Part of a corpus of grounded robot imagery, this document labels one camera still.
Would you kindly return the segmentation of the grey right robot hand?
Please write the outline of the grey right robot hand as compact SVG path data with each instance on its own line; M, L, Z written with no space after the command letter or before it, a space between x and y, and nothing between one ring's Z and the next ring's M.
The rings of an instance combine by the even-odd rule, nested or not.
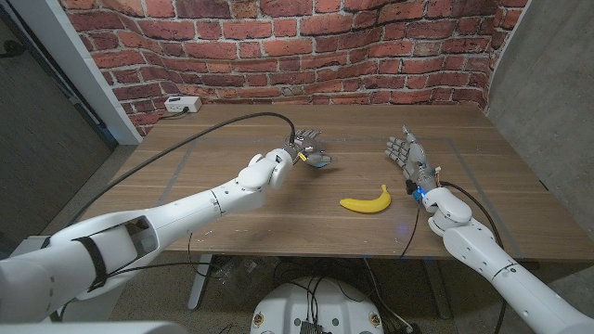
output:
M403 133L404 139L390 137L384 153L398 164L406 180L416 184L422 192L437 188L434 169L423 146L406 125L403 126Z

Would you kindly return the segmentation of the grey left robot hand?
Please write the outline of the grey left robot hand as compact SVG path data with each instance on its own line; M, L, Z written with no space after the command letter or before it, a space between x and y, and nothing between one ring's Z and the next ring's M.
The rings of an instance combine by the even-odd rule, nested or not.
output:
M294 163L302 161L312 167L322 168L330 164L332 158L317 140L320 134L318 130L299 129L293 141L288 138L283 148L290 153Z

